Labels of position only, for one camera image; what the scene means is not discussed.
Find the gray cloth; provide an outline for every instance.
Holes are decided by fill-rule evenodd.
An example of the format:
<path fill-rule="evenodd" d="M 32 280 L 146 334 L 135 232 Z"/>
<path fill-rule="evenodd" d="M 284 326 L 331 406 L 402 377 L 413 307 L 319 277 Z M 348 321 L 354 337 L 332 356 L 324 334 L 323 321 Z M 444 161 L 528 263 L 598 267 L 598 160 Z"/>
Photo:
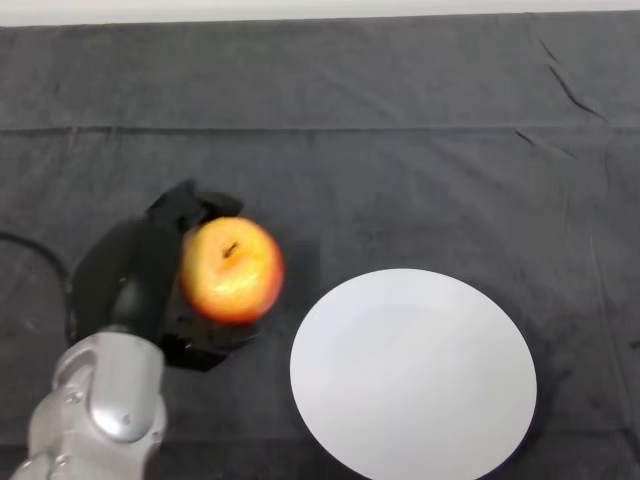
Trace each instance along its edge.
<path fill-rule="evenodd" d="M 636 13 L 0 30 L 0 228 L 75 263 L 194 177 L 281 243 L 263 335 L 167 372 L 149 478 L 360 478 L 300 419 L 290 348 L 332 287 L 413 267 L 531 348 L 535 422 L 487 478 L 640 479 L 639 50 Z M 0 477 L 65 347 L 54 280 L 0 245 Z"/>

